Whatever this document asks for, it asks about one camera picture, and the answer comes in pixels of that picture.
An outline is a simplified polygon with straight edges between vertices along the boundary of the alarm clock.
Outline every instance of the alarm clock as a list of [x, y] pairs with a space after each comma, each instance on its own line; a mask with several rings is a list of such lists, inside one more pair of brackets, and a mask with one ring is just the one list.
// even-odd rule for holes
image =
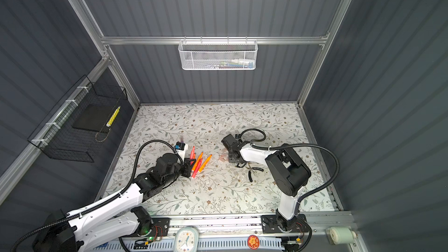
[[199, 243], [199, 232], [193, 227], [184, 227], [174, 237], [174, 252], [196, 252]]

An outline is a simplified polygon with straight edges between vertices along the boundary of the leaf pattern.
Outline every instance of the leaf pattern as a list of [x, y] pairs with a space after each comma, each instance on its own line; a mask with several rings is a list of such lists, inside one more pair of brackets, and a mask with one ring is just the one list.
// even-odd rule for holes
[[[253, 171], [249, 182], [248, 169], [228, 163], [227, 150], [221, 143], [226, 135], [241, 133], [245, 128], [258, 127], [266, 132], [264, 145], [308, 142], [294, 103], [244, 105], [158, 105], [142, 106], [138, 111], [126, 144], [106, 193], [123, 187], [132, 173], [139, 146], [151, 139], [175, 144], [183, 138], [196, 156], [204, 152], [211, 160], [195, 179], [180, 177], [170, 187], [142, 204], [151, 215], [229, 214], [274, 212], [280, 200], [268, 168]], [[257, 132], [247, 132], [245, 139], [258, 138]], [[309, 191], [323, 183], [310, 148], [295, 148], [311, 169], [306, 185]], [[170, 152], [163, 144], [154, 143], [143, 149], [137, 174], [155, 165], [161, 155]], [[333, 211], [326, 190], [305, 199], [301, 211]]]

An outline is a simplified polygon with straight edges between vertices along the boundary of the tape roll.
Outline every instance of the tape roll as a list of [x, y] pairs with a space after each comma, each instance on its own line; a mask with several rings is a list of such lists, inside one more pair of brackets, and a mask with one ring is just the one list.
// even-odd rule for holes
[[330, 236], [335, 244], [353, 243], [356, 233], [347, 227], [331, 227]]

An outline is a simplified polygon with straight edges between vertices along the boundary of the yellow pen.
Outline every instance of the yellow pen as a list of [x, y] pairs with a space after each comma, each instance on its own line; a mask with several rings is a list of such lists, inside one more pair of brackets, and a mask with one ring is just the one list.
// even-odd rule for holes
[[203, 154], [204, 152], [201, 152], [201, 154], [198, 156], [198, 159], [196, 160], [196, 163], [194, 164], [194, 166], [193, 166], [193, 168], [191, 169], [191, 171], [194, 171], [195, 169], [196, 169], [196, 167], [198, 166], [198, 163], [199, 163], [199, 161], [201, 160], [201, 158], [202, 158], [202, 154]]
[[112, 114], [111, 118], [109, 119], [109, 122], [106, 124], [107, 127], [112, 126], [112, 123], [115, 120], [116, 116], [118, 115], [118, 112], [120, 112], [120, 107], [121, 106], [119, 106], [117, 109], [115, 109], [115, 112]]
[[208, 163], [208, 161], [210, 159], [211, 159], [211, 155], [208, 156], [208, 158], [205, 160], [205, 162], [201, 165], [201, 167], [199, 168], [199, 172], [201, 172], [204, 169], [205, 165]]

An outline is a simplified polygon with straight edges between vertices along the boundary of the mounting plate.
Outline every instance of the mounting plate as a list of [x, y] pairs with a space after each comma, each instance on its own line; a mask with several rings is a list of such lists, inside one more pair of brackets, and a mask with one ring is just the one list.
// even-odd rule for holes
[[[300, 218], [306, 221], [306, 216], [304, 214], [298, 215]], [[261, 222], [263, 227], [263, 233], [264, 234], [278, 234], [278, 233], [284, 233], [280, 230], [280, 228], [276, 225], [277, 223], [277, 216], [276, 215], [262, 215], [261, 216]], [[294, 226], [294, 228], [290, 231], [290, 233], [306, 233], [309, 230], [305, 226], [305, 224], [300, 224], [300, 222]]]
[[[158, 227], [162, 228], [162, 236], [168, 235], [169, 221], [170, 221], [170, 218], [153, 218], [152, 219], [152, 222], [154, 223], [153, 226], [158, 226]], [[153, 230], [148, 236], [155, 236], [155, 230]], [[138, 237], [138, 234], [137, 234], [137, 232], [135, 232], [133, 234], [127, 235], [126, 237]]]

